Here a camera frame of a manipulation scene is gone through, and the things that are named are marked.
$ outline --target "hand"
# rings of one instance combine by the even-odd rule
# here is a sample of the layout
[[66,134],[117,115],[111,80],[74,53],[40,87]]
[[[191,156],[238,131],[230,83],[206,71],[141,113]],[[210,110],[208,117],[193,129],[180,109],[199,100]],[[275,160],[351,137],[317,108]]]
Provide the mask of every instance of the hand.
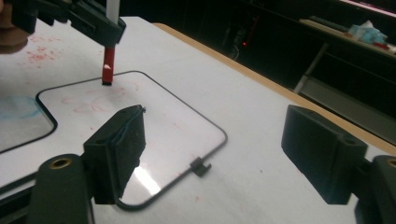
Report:
[[27,44],[28,33],[11,23],[12,5],[0,0],[0,54],[17,52]]

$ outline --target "red marker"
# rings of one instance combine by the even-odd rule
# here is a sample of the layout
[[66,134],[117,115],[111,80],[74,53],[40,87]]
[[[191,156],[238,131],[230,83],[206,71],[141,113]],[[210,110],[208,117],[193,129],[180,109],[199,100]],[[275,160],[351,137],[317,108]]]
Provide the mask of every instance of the red marker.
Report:
[[102,85],[111,86],[114,74],[114,55],[116,48],[105,48],[105,58],[102,70]]

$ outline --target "black clip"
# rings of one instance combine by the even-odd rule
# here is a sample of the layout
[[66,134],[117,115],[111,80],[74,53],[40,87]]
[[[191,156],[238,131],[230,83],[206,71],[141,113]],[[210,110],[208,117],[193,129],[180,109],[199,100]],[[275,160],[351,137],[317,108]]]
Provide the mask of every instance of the black clip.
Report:
[[195,159],[195,161],[190,163],[190,167],[193,173],[195,173],[199,177],[202,177],[212,167],[212,164],[209,163],[207,166],[205,166],[204,160],[198,157],[197,159]]

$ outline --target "white tabletop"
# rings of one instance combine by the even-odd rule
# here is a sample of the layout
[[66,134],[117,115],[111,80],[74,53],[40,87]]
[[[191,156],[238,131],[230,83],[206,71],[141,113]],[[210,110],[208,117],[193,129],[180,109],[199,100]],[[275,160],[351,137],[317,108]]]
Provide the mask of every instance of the white tabletop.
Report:
[[[348,206],[327,205],[283,153],[280,140],[292,100],[151,23],[124,20],[116,73],[145,72],[218,124],[229,140],[210,158],[212,169],[203,178],[187,176],[142,211],[95,205],[96,223],[355,223],[356,198]],[[50,87],[99,77],[102,60],[103,48],[69,25],[40,22],[26,49],[0,56],[1,97],[34,98]],[[82,148],[68,152],[80,154]],[[56,153],[16,148],[0,154],[0,186]],[[367,158],[378,154],[385,152],[370,146]]]

